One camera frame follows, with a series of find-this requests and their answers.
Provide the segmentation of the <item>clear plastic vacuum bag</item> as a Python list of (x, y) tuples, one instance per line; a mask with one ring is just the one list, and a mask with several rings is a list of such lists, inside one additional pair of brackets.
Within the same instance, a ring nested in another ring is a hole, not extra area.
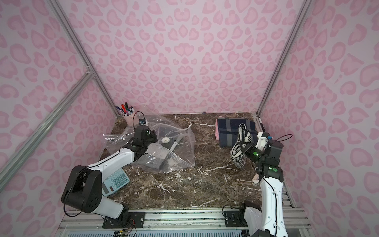
[[(138, 117), (138, 121), (141, 118), (145, 118), (148, 122), (147, 126), (156, 132), (158, 141), (157, 143), (150, 144), (147, 154), (141, 156), (138, 160), (134, 161), (130, 165), (140, 167), (145, 171), (154, 173), (163, 173), (159, 168), (163, 159), (161, 158), (162, 146), (159, 140), (163, 137), (176, 137), (182, 134), (184, 137), (175, 149), (175, 154), (177, 154), (183, 161), (181, 169), (186, 169), (193, 167), (195, 165), (194, 161), (194, 133), (191, 127), (181, 128), (179, 125), (173, 121), (159, 115), (138, 113), (135, 116)], [(114, 154), (119, 150), (119, 148), (126, 145), (126, 143), (134, 136), (134, 129), (139, 126), (139, 124), (134, 126), (128, 126), (123, 118), (117, 120), (116, 125), (110, 135), (104, 135), (105, 148), (108, 150), (110, 155)]]

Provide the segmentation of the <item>black white houndstooth blanket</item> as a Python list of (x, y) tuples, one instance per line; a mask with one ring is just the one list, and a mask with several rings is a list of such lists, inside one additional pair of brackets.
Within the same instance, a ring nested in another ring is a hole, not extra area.
[(231, 159), (237, 168), (243, 168), (246, 163), (246, 155), (242, 149), (253, 141), (253, 137), (245, 124), (238, 127), (237, 141), (231, 150)]

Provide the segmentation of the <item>dark blue striped blanket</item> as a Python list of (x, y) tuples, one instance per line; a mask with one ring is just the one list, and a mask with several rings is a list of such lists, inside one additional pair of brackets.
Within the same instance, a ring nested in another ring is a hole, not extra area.
[(245, 124), (252, 137), (255, 140), (257, 139), (258, 132), (253, 121), (240, 118), (218, 118), (220, 147), (234, 146), (237, 141), (238, 127), (241, 123)]

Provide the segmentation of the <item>pink fluffy blanket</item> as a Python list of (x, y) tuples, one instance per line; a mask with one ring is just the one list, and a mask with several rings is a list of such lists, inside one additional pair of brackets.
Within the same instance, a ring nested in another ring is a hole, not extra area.
[(218, 119), (215, 119), (215, 139), (219, 141), (219, 127), (218, 127)]

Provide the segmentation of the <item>grey white striped blanket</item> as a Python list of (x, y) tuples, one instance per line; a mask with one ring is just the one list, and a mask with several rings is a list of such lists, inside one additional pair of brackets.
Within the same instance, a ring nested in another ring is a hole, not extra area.
[(175, 149), (183, 139), (183, 135), (179, 134), (176, 137), (170, 138), (170, 142), (167, 144), (163, 144), (161, 139), (159, 140), (160, 145), (162, 146), (162, 151), (160, 153), (161, 158), (163, 159), (160, 169), (162, 172), (171, 172), (175, 170), (179, 170), (183, 164), (182, 159), (175, 154)]

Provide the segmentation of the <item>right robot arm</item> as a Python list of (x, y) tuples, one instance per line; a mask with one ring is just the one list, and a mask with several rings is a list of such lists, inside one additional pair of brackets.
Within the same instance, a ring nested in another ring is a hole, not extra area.
[(287, 237), (282, 191), (284, 174), (279, 167), (283, 144), (272, 138), (261, 147), (248, 145), (243, 150), (255, 165), (262, 192), (262, 207), (247, 205), (244, 220), (252, 237)]

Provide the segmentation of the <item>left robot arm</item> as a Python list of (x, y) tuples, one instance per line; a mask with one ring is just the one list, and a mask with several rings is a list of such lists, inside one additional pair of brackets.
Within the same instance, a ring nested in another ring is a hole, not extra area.
[(117, 170), (147, 154), (152, 143), (157, 143), (156, 132), (147, 125), (134, 129), (134, 136), (107, 158), (88, 165), (75, 166), (61, 196), (64, 206), (84, 213), (94, 213), (111, 219), (127, 219), (128, 208), (109, 199), (102, 193), (102, 184)]

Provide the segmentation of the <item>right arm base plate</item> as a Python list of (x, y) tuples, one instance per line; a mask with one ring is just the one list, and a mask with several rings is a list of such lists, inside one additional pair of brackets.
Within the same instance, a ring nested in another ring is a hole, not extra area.
[(224, 210), (223, 216), (226, 227), (247, 227), (247, 223), (242, 214), (237, 209)]

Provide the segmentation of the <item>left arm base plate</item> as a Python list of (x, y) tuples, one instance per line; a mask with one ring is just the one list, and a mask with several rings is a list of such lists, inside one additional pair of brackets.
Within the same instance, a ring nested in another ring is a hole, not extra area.
[(130, 227), (143, 228), (146, 212), (129, 211), (124, 208), (119, 218), (104, 217), (103, 229), (127, 229)]

